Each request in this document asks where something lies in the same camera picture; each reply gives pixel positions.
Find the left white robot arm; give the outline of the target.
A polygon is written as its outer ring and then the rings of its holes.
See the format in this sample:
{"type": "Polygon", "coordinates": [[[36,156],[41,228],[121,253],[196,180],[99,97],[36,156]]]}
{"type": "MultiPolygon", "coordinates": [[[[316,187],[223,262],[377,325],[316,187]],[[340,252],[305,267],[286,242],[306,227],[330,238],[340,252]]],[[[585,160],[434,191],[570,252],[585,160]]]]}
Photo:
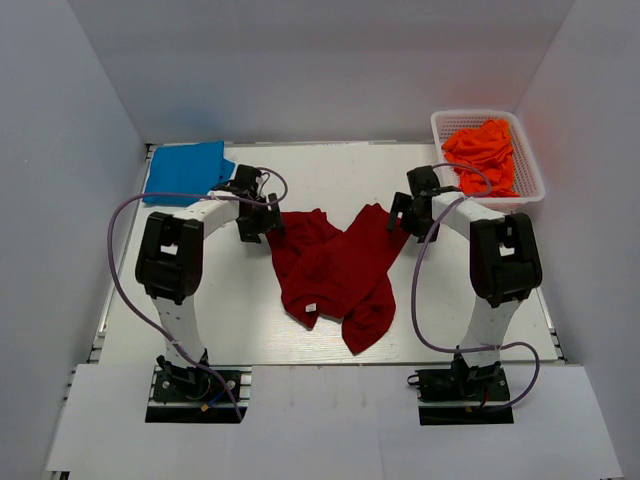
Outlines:
{"type": "Polygon", "coordinates": [[[194,296],[204,268],[205,240],[234,223],[244,243],[261,242],[268,232],[284,231],[282,195],[265,194],[276,174],[266,167],[240,164],[232,178],[174,213],[151,213],[145,225],[135,266],[136,281],[155,306],[165,336],[162,367],[181,369],[177,387],[199,399],[211,387],[207,350],[197,326],[194,296]]]}

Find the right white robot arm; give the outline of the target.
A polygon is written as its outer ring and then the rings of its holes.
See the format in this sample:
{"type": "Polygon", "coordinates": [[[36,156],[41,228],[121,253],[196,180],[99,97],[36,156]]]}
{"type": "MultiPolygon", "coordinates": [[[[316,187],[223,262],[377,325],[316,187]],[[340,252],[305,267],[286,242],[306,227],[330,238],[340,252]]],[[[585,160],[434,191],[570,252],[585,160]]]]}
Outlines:
{"type": "Polygon", "coordinates": [[[453,390],[472,399],[484,391],[488,376],[500,367],[500,352],[518,344],[506,344],[511,320],[532,290],[542,282],[542,267],[531,219],[524,213],[504,214],[480,203],[491,192],[465,194],[443,186],[438,165],[417,167],[407,173],[410,192],[395,194],[387,230],[397,228],[422,245],[414,267],[410,292],[411,320],[419,340],[428,348],[448,353],[462,364],[451,374],[453,390]],[[471,320],[455,348],[430,343],[418,326],[417,286],[427,247],[441,225],[469,242],[469,278],[476,294],[471,320]]]}

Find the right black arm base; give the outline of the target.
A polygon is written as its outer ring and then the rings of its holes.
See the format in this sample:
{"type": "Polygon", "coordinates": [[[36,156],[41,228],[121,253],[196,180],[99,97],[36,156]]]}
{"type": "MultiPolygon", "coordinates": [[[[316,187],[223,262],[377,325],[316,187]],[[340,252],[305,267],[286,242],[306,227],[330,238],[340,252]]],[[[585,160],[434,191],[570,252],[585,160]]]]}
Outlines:
{"type": "Polygon", "coordinates": [[[421,426],[480,426],[514,423],[504,369],[489,379],[463,382],[453,367],[416,370],[407,377],[417,391],[421,426]]]}

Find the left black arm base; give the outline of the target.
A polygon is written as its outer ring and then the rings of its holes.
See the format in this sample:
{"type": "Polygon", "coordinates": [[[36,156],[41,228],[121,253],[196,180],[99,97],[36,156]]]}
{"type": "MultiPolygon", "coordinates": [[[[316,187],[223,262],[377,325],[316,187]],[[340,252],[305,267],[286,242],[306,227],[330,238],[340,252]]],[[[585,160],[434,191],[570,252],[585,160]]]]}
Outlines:
{"type": "Polygon", "coordinates": [[[221,382],[205,373],[195,384],[174,379],[160,367],[154,368],[147,401],[147,424],[239,424],[229,395],[221,382]]]}

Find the dark red t-shirt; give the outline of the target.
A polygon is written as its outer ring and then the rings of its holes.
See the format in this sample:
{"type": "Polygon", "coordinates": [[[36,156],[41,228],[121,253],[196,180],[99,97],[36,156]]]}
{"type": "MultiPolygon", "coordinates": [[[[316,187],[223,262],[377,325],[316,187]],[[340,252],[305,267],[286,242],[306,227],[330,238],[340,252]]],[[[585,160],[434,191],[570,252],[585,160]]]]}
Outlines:
{"type": "Polygon", "coordinates": [[[320,209],[284,212],[284,231],[267,234],[286,313],[308,329],[321,316],[339,320],[354,355],[378,342],[395,317],[388,271],[408,233],[389,231],[388,219],[379,204],[367,204],[342,231],[320,209]]]}

